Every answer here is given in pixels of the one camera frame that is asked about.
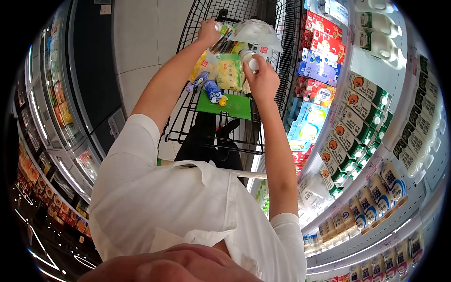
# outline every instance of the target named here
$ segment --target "cartoon bear logo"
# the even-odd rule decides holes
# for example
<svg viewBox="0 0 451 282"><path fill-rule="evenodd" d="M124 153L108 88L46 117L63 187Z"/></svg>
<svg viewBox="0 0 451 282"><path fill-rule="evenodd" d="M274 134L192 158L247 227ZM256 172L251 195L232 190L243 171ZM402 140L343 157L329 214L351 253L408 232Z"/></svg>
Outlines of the cartoon bear logo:
<svg viewBox="0 0 451 282"><path fill-rule="evenodd" d="M336 150L338 147L338 143L335 140L329 141L329 148L332 150Z"/></svg>
<svg viewBox="0 0 451 282"><path fill-rule="evenodd" d="M328 178L329 177L329 172L327 170L323 170L322 171L322 176L324 176L324 178Z"/></svg>
<svg viewBox="0 0 451 282"><path fill-rule="evenodd" d="M325 162L328 162L331 159L331 156L328 153L324 152L324 153L322 153L322 159Z"/></svg>
<svg viewBox="0 0 451 282"><path fill-rule="evenodd" d="M352 81L352 85L354 86L354 88L359 88L362 87L364 84L364 78L361 76L356 76L354 77L354 80Z"/></svg>
<svg viewBox="0 0 451 282"><path fill-rule="evenodd" d="M348 97L348 105L355 105L359 101L359 97L355 94L351 94Z"/></svg>
<svg viewBox="0 0 451 282"><path fill-rule="evenodd" d="M338 126L335 128L335 134L336 134L336 135L339 135L339 136L342 136L343 133L345 133L345 128L344 128L343 126L341 126L341 125L338 125Z"/></svg>

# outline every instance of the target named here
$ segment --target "shirt sleeve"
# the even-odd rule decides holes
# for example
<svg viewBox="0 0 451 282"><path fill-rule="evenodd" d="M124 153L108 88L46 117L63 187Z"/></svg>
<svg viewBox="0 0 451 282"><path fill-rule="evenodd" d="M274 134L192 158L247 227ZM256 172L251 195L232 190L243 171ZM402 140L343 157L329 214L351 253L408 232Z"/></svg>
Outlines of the shirt sleeve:
<svg viewBox="0 0 451 282"><path fill-rule="evenodd" d="M282 243L288 261L296 264L298 273L305 279L307 260L299 218L292 213L280 213L272 218L271 225Z"/></svg>

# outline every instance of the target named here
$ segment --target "frozen food package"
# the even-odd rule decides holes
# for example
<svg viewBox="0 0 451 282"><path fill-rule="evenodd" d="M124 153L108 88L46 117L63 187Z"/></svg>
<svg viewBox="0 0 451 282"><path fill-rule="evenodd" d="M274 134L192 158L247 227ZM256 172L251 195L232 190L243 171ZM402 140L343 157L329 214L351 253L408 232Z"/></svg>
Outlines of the frozen food package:
<svg viewBox="0 0 451 282"><path fill-rule="evenodd" d="M218 54L218 75L216 82L221 89L241 90L242 64L237 54Z"/></svg>
<svg viewBox="0 0 451 282"><path fill-rule="evenodd" d="M239 22L236 26L236 35L232 35L230 40L259 44L282 52L282 45L272 26L259 19L247 19Z"/></svg>
<svg viewBox="0 0 451 282"><path fill-rule="evenodd" d="M387 282L392 282L396 280L397 273L397 256L396 249L391 248L385 251L383 254L385 263L385 279Z"/></svg>

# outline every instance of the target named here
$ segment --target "green label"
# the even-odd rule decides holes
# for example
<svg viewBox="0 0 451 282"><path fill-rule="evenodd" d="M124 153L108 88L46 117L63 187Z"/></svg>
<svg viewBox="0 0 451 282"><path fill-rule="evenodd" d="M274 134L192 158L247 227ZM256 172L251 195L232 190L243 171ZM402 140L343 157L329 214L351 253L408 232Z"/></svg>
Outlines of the green label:
<svg viewBox="0 0 451 282"><path fill-rule="evenodd" d="M372 13L362 12L360 14L360 24L363 28L373 28L373 23L371 21Z"/></svg>
<svg viewBox="0 0 451 282"><path fill-rule="evenodd" d="M371 51L371 32L360 31L360 48Z"/></svg>

